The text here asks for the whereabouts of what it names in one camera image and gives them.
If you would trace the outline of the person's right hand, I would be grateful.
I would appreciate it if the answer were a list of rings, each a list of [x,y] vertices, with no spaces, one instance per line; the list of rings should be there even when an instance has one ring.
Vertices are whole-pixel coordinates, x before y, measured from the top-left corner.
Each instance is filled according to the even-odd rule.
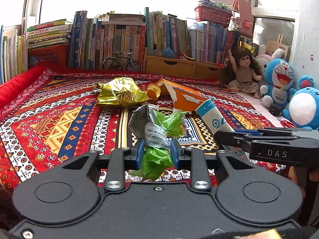
[[[318,182],[319,181],[319,171],[318,169],[316,169],[315,171],[311,172],[309,175],[309,178],[312,182]],[[295,184],[298,185],[298,187],[300,188],[303,198],[305,198],[305,190],[303,189],[302,186],[300,186],[298,184],[298,177],[297,177],[297,173],[294,167],[290,167],[289,173],[288,173],[288,179],[292,182],[294,182]]]

